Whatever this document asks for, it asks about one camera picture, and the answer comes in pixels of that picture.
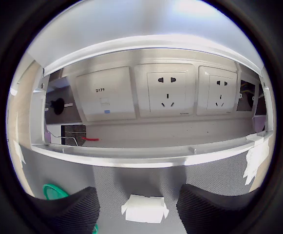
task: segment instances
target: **red wire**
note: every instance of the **red wire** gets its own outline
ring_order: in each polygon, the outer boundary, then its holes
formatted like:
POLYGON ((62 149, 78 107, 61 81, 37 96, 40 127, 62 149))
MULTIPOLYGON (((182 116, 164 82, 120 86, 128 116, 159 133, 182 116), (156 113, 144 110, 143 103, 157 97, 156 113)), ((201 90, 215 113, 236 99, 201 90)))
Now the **red wire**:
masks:
POLYGON ((97 140, 99 140, 99 138, 86 138, 86 137, 83 137, 83 136, 82 136, 82 139, 83 140, 89 140, 89 141, 97 141, 97 140))

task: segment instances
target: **green ring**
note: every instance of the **green ring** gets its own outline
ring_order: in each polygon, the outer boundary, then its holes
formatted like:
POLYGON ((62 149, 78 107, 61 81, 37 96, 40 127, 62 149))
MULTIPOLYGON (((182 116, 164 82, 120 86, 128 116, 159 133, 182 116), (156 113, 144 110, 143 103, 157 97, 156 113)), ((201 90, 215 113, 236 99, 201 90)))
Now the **green ring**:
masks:
POLYGON ((53 184, 44 184, 43 185, 43 192, 44 196, 46 197, 47 200, 55 200, 55 199, 60 199, 69 196, 65 191, 63 191, 61 188, 53 185, 53 184), (48 197, 47 191, 52 190, 55 191, 57 194, 55 197, 48 197))
POLYGON ((98 225, 96 224, 94 226, 93 234, 97 234, 97 233, 98 233, 98 225))

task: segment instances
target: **electrical socket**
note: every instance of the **electrical socket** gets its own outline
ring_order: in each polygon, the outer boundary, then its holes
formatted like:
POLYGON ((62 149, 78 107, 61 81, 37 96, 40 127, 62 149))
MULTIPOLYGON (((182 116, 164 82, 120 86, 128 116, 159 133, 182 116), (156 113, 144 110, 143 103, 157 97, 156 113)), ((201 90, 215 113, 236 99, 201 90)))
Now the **electrical socket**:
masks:
POLYGON ((195 72, 192 64, 140 64, 134 71, 141 117, 193 113, 195 72))
POLYGON ((236 86, 232 78, 209 76, 209 92, 207 110, 233 109, 236 95, 236 86))
POLYGON ((223 115, 236 105, 237 74, 213 67, 199 68, 197 115, 223 115))
POLYGON ((185 72, 147 73, 150 113, 183 112, 186 103, 185 72))

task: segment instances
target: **paper scrap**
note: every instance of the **paper scrap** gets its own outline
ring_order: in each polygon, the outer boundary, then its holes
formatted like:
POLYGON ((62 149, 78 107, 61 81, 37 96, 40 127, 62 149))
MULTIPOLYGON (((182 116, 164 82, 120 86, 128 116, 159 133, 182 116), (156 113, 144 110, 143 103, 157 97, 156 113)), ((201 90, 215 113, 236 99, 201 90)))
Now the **paper scrap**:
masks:
POLYGON ((122 215, 126 211, 125 219, 141 223, 161 223, 162 218, 167 218, 169 210, 163 197, 145 197, 131 195, 121 207, 122 215))
POLYGON ((247 167, 244 171, 243 178, 246 178, 245 185, 250 184, 252 179, 256 176, 258 167, 269 155, 269 140, 254 146, 251 148, 246 155, 247 167))
POLYGON ((258 136, 257 133, 247 135, 246 139, 254 141, 255 142, 254 146, 260 145, 264 141, 264 137, 263 136, 258 136))

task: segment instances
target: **outlet faceplate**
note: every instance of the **outlet faceplate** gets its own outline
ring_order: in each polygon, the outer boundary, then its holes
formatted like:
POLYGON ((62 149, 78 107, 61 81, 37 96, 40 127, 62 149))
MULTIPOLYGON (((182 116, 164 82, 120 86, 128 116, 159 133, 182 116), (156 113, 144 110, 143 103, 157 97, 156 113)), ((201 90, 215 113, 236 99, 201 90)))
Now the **outlet faceplate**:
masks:
POLYGON ((237 74, 234 72, 200 67, 198 115, 229 114, 237 104, 237 74))
POLYGON ((141 117, 193 113, 195 75, 191 64, 143 64, 135 67, 141 117))
POLYGON ((89 73, 75 82, 88 121, 136 118, 128 67, 89 73))
POLYGON ((185 72, 147 73, 150 113, 183 112, 186 102, 185 72))

